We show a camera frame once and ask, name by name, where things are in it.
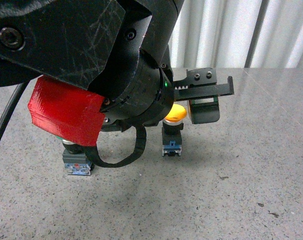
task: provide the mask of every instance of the black cable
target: black cable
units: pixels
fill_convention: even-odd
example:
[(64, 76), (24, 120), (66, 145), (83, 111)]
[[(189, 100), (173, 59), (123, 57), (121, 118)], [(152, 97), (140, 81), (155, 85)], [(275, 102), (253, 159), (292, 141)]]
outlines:
[(135, 128), (136, 128), (136, 143), (135, 143), (134, 151), (131, 155), (129, 155), (122, 161), (117, 162), (115, 164), (104, 162), (98, 153), (97, 146), (83, 147), (87, 159), (93, 164), (102, 168), (120, 168), (128, 164), (131, 164), (144, 153), (146, 146), (146, 138), (147, 138), (146, 129), (144, 126), (135, 126)]
[(25, 91), (29, 81), (18, 84), (15, 90), (13, 91), (5, 110), (3, 111), (0, 117), (0, 141), (3, 137), (3, 134), (6, 130), (7, 124), (10, 121), (12, 114), (16, 108), (18, 101), (20, 100), (23, 92)]

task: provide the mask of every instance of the gray concrete floor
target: gray concrete floor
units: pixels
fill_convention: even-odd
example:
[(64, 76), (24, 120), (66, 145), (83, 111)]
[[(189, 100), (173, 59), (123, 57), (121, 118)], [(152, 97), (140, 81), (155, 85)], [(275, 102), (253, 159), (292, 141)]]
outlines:
[[(217, 75), (235, 95), (218, 122), (184, 121), (181, 157), (162, 157), (159, 125), (142, 158), (89, 177), (66, 175), (60, 141), (31, 124), (33, 81), (0, 143), (0, 239), (303, 240), (303, 69)], [(0, 116), (13, 89), (0, 88)], [(102, 132), (102, 157), (119, 161), (134, 137)]]

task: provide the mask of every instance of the scratched black surface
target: scratched black surface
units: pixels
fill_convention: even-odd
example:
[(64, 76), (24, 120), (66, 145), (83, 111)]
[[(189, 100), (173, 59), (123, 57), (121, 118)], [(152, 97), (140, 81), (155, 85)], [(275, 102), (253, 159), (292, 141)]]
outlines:
[(22, 1), (0, 4), (0, 29), (12, 26), (25, 46), (0, 56), (87, 89), (104, 69), (125, 11), (116, 0)]

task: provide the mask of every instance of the yellow push button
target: yellow push button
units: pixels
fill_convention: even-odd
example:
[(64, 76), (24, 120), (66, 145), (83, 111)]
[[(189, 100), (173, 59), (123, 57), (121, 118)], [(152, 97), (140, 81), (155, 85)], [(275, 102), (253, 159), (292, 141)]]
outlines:
[(174, 104), (172, 105), (172, 108), (168, 113), (168, 115), (165, 117), (165, 119), (167, 121), (176, 123), (183, 120), (186, 116), (187, 116), (186, 109), (181, 105)]

